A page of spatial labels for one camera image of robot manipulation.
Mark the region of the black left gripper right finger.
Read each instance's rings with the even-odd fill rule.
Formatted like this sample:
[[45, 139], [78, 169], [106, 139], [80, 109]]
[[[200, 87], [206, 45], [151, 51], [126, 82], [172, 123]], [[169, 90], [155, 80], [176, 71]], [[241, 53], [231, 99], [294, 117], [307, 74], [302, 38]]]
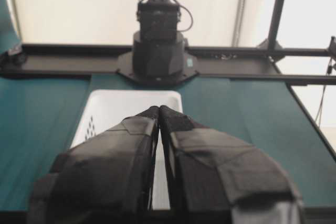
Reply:
[[302, 197], [256, 146], [161, 106], [171, 208], [188, 223], [303, 223]]

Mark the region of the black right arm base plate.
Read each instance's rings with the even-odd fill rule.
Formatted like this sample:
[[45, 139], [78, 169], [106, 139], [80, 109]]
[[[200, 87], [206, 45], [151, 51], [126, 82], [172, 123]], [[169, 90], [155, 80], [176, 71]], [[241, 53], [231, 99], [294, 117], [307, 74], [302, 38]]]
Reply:
[[160, 59], [135, 63], [133, 53], [128, 52], [118, 57], [117, 64], [118, 74], [143, 86], [175, 86], [199, 74], [197, 58], [188, 53], [176, 62]]

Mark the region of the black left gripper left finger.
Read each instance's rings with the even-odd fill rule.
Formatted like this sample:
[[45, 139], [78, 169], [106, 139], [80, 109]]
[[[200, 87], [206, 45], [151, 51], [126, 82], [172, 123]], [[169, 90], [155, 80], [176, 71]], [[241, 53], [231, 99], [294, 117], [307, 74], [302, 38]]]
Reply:
[[159, 108], [57, 155], [35, 182], [28, 223], [139, 223], [152, 200]]

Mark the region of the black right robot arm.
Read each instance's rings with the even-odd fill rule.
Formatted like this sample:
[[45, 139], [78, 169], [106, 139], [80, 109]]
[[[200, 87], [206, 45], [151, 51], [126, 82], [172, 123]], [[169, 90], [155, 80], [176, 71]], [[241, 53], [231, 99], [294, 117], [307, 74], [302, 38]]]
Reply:
[[177, 0], [138, 0], [140, 30], [133, 36], [134, 71], [145, 78], [164, 78], [183, 71], [184, 30], [178, 29], [183, 6]]

